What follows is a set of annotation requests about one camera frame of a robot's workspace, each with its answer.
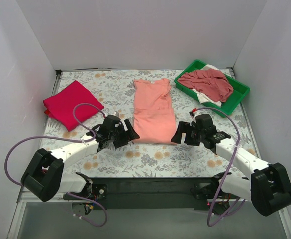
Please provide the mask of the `salmon pink t-shirt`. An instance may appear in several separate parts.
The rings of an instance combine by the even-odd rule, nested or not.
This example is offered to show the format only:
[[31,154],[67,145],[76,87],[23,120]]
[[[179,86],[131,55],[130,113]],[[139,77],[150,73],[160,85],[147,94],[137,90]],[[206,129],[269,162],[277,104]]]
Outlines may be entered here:
[[135,79],[134,130],[140,136],[135,143],[171,144],[176,132],[170,80],[154,82]]

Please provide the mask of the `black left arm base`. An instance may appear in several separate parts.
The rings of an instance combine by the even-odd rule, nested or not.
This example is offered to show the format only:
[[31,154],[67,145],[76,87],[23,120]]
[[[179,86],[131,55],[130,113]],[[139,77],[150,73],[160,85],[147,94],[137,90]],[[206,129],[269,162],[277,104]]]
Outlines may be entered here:
[[76,197],[65,194],[64,199],[80,200],[81,198],[85,198],[96,202],[106,199],[108,192],[108,186],[106,184],[94,183],[92,178],[79,172],[76,172],[76,176],[79,176],[80,179],[84,180],[85,184],[83,188],[80,192],[70,192],[70,194],[76,195]]

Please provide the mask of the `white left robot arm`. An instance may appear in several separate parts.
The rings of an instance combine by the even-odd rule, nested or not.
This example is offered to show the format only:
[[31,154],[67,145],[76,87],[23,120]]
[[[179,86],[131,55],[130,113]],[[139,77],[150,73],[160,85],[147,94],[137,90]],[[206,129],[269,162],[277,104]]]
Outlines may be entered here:
[[118,149],[139,138],[129,120],[121,121],[116,115],[108,115],[102,124],[91,128],[78,142],[51,151],[37,150],[21,184],[43,202],[58,193],[74,193],[81,199],[92,198],[92,178],[80,172],[65,173],[65,169],[110,145]]

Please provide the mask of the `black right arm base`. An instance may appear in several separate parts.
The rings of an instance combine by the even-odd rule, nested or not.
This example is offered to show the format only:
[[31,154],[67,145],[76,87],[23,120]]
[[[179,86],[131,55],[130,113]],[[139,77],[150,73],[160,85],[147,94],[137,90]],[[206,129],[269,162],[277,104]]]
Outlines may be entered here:
[[[218,173],[211,177],[210,181],[207,183],[194,184],[194,186],[190,189],[190,193],[198,200],[205,200],[207,202],[208,208],[210,209],[211,202],[209,200],[213,199],[219,186],[219,180],[222,179],[223,175],[224,172]],[[220,190],[212,212],[219,216],[223,214],[230,207],[230,197],[231,194]]]

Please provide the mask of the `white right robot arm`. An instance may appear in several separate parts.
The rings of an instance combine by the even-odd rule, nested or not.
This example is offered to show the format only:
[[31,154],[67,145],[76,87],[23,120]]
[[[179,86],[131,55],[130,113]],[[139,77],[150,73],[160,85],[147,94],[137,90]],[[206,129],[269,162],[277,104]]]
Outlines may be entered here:
[[171,142],[189,146],[203,144],[244,175],[239,178],[227,171],[218,173],[210,184],[194,187],[194,196],[202,199],[235,195],[250,201],[263,216],[291,205],[291,183],[283,165],[270,164],[238,147],[230,135],[216,129],[209,114],[193,115],[192,119],[192,122],[179,122]]

